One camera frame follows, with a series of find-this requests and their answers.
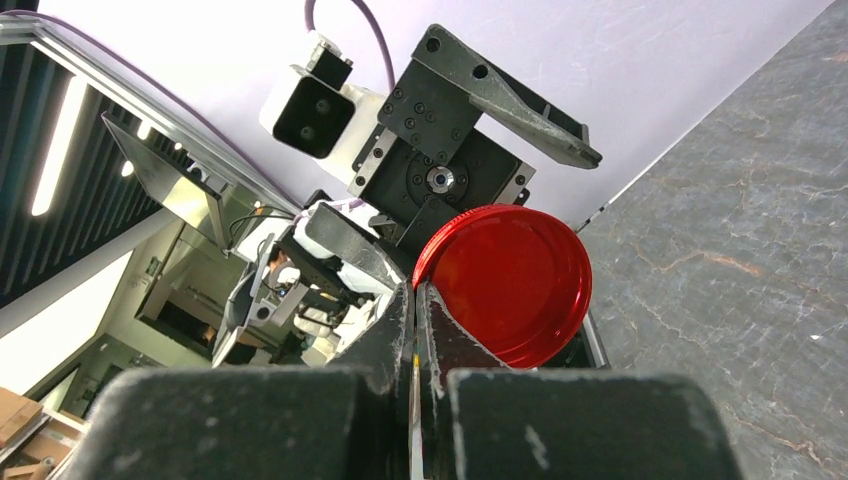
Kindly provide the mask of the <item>red jar lid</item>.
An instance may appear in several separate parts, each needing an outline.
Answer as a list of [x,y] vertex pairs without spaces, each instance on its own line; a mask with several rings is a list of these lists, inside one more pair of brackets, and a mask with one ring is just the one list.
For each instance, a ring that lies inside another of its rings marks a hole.
[[576,335],[593,274],[577,233],[518,205],[460,214],[423,248],[412,284],[437,288],[453,318],[510,367],[540,367]]

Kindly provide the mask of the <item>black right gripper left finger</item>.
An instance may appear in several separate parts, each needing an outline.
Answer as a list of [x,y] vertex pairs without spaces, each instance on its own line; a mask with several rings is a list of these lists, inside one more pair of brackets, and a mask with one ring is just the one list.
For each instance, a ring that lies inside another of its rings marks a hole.
[[139,368],[94,405],[68,479],[406,479],[414,295],[323,367]]

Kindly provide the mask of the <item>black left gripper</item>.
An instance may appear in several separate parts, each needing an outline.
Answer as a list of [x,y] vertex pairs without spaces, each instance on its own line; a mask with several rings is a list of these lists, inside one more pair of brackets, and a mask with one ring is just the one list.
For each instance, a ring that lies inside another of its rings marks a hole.
[[[524,204],[536,170],[474,130],[483,114],[559,164],[595,169],[602,160],[586,124],[432,24],[353,161],[348,191],[366,203],[307,208],[301,246],[317,259],[340,260],[338,276],[348,289],[390,294],[406,279],[371,227],[404,254],[418,255],[466,211]],[[379,218],[369,227],[375,208]]]

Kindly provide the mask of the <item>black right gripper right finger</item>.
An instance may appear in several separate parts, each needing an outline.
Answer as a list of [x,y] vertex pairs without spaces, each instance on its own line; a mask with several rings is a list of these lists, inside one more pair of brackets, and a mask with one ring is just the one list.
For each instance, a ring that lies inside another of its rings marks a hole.
[[508,368],[416,290],[428,479],[739,479],[720,415],[663,372]]

